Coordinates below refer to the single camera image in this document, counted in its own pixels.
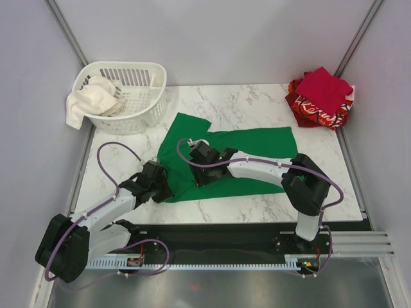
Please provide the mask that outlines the green t-shirt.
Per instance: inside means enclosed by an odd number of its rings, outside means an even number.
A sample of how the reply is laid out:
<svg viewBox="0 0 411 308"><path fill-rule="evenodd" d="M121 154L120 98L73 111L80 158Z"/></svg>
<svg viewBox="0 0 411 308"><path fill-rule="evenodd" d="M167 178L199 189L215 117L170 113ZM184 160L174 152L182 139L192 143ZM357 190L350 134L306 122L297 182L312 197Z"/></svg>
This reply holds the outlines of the green t-shirt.
<svg viewBox="0 0 411 308"><path fill-rule="evenodd" d="M294 158L297 155L297 145L290 127L219 132L210 132L210 127L208 120L182 113L178 113L172 122L157 154L159 162L168 171L168 185L174 194L167 200L168 203L284 192L276 185L247 178L223 178L197 187L189 164L177 153L177 143L181 139L204 139L218 151L234 148L270 158Z"/></svg>

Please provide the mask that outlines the white cream t-shirt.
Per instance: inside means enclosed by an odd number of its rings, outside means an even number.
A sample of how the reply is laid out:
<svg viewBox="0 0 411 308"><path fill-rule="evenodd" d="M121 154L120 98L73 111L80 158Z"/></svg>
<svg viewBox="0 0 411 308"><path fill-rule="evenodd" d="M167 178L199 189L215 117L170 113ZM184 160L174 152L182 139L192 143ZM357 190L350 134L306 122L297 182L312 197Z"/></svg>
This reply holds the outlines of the white cream t-shirt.
<svg viewBox="0 0 411 308"><path fill-rule="evenodd" d="M117 98L116 84L106 77L94 76L81 90L73 90L66 99L66 124L79 130L87 114L110 116L125 100Z"/></svg>

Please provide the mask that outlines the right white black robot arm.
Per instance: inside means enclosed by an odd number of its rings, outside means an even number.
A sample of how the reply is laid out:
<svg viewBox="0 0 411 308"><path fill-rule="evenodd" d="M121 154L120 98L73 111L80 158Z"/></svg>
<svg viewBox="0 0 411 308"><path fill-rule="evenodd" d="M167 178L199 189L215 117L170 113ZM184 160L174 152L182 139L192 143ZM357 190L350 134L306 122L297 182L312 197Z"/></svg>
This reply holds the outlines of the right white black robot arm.
<svg viewBox="0 0 411 308"><path fill-rule="evenodd" d="M201 187L222 178L245 178L282 188L298 212L294 245L310 252L317 245L320 212L331 184L327 176L307 156L268 158L226 148L219 152L203 139L188 140L190 170Z"/></svg>

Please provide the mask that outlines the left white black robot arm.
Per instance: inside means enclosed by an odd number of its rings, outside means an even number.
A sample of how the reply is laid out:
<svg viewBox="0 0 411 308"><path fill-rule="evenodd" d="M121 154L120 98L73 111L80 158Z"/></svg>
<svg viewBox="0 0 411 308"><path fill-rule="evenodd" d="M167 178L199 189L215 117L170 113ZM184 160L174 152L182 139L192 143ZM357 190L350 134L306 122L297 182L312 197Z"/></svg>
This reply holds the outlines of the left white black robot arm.
<svg viewBox="0 0 411 308"><path fill-rule="evenodd" d="M135 252L141 237L136 227L121 216L152 200L156 203L173 197L168 172L158 162L149 160L142 171L117 184L114 192L99 204L67 217L54 216L43 235L35 261L48 275L70 283L86 265L109 252L123 248Z"/></svg>

